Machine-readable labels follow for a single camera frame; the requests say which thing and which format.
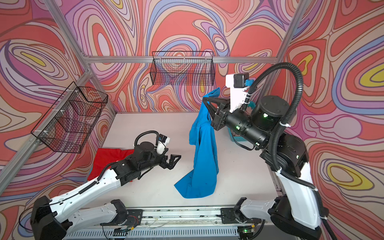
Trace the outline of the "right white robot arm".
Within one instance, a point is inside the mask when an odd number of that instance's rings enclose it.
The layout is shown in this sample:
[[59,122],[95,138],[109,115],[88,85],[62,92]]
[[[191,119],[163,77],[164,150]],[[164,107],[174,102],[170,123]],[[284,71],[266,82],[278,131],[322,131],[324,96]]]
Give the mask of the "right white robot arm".
[[303,240],[318,240],[321,227],[329,229],[329,210],[313,185],[309,155],[304,142],[285,133],[286,114],[294,107],[277,96],[264,96],[248,114],[242,107],[231,111],[229,99],[205,97],[212,127],[229,128],[261,151],[261,158],[283,186],[282,196],[271,201],[241,198],[233,208],[240,223],[256,219],[271,222],[281,231]]

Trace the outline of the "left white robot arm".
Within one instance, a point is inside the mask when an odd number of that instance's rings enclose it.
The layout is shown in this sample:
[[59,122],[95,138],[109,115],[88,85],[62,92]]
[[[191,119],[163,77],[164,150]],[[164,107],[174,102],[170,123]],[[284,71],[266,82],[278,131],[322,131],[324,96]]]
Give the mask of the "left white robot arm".
[[30,224],[36,240],[62,240],[67,235],[91,226],[123,226],[131,218],[121,200],[100,207],[83,207],[137,179],[156,166],[172,170],[180,155],[167,156],[170,139],[157,131],[139,134],[134,151],[126,158],[107,164],[100,175],[54,198],[40,197],[34,202]]

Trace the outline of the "blue t shirt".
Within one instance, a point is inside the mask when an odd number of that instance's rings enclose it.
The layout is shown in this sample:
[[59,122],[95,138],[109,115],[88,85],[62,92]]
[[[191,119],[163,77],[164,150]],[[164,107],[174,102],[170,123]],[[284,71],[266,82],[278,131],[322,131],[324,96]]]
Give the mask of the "blue t shirt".
[[186,199],[212,195],[217,185],[219,163],[215,131],[212,120],[206,120],[202,115],[202,104],[189,133],[189,144],[195,146],[193,170],[175,184]]

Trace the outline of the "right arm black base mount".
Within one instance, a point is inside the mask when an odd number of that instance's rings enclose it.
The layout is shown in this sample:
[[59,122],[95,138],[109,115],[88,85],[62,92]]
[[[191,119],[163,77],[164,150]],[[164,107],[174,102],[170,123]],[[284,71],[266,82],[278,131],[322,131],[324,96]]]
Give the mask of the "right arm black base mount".
[[261,219],[249,219],[241,211],[241,204],[247,198],[243,197],[232,208],[221,208],[217,217],[221,218],[223,224],[254,224],[262,223]]

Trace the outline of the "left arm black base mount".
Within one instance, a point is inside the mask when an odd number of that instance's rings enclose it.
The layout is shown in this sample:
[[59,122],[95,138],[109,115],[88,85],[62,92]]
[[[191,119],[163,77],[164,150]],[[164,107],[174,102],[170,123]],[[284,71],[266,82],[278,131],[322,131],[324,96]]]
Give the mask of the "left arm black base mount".
[[136,227],[141,224],[143,212],[142,209],[127,209],[121,200],[112,200],[112,212],[114,217],[102,223],[101,226],[128,226]]

